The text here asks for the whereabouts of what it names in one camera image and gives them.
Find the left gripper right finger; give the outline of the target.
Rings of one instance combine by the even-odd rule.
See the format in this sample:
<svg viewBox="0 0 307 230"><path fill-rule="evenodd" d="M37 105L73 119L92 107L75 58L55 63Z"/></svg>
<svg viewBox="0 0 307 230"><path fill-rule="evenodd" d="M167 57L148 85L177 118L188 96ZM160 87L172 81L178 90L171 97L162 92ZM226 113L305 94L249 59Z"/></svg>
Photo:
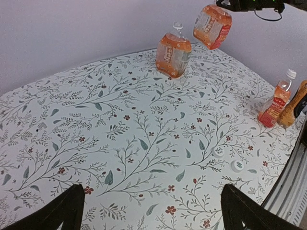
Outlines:
<svg viewBox="0 0 307 230"><path fill-rule="evenodd" d="M232 184L221 193L226 230L298 230L299 227L267 211Z"/></svg>

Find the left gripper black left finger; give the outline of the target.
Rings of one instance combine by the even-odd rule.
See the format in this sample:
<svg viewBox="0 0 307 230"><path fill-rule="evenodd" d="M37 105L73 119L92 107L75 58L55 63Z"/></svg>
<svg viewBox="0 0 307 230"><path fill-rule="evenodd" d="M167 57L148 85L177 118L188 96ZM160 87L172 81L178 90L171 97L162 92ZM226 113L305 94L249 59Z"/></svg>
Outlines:
<svg viewBox="0 0 307 230"><path fill-rule="evenodd" d="M81 184L74 184L47 205L31 215L5 227L6 230L79 230L85 193Z"/></svg>

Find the white bottle cap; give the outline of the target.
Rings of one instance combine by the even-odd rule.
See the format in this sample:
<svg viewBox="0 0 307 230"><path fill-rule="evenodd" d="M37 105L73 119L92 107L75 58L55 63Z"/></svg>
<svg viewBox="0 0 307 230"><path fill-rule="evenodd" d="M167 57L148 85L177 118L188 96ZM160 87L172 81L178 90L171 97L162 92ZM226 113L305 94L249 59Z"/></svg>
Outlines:
<svg viewBox="0 0 307 230"><path fill-rule="evenodd" d="M221 159L225 155L225 150L222 147L214 147L212 148L212 155L218 159Z"/></svg>
<svg viewBox="0 0 307 230"><path fill-rule="evenodd" d="M231 169L236 173L239 173L244 170L244 164L238 160L232 161L230 166L231 166Z"/></svg>

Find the orange tea bottle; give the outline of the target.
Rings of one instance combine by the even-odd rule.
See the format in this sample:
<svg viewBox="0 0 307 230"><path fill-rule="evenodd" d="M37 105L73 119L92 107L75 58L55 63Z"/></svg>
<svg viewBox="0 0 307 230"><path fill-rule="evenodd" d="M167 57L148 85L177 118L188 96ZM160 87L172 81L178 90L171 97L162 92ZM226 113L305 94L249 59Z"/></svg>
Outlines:
<svg viewBox="0 0 307 230"><path fill-rule="evenodd" d="M173 31L162 37L156 50L157 69L173 79L184 74L191 54L191 43L182 35L182 29L181 23L174 22Z"/></svg>
<svg viewBox="0 0 307 230"><path fill-rule="evenodd" d="M217 49L227 38L232 16L214 4L205 6L196 18L193 36L209 50Z"/></svg>
<svg viewBox="0 0 307 230"><path fill-rule="evenodd" d="M280 80L275 87L273 96L263 105L258 120L267 128L272 128L277 122L279 114L284 109L291 95L292 81L296 78L296 72L288 69L286 77Z"/></svg>

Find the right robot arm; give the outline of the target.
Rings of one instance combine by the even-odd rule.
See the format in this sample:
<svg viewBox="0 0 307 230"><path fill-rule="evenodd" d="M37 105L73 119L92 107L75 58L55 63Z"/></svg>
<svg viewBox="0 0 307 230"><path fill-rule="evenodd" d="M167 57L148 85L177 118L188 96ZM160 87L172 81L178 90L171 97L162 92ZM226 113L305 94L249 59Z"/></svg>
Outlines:
<svg viewBox="0 0 307 230"><path fill-rule="evenodd" d="M215 0L214 3L221 8L232 12L248 12L253 11L254 14L265 21L276 22L282 19L282 13L285 5L290 5L296 9L307 11L306 0ZM274 12L279 14L278 19L265 19L260 17L256 11L263 9L273 9Z"/></svg>

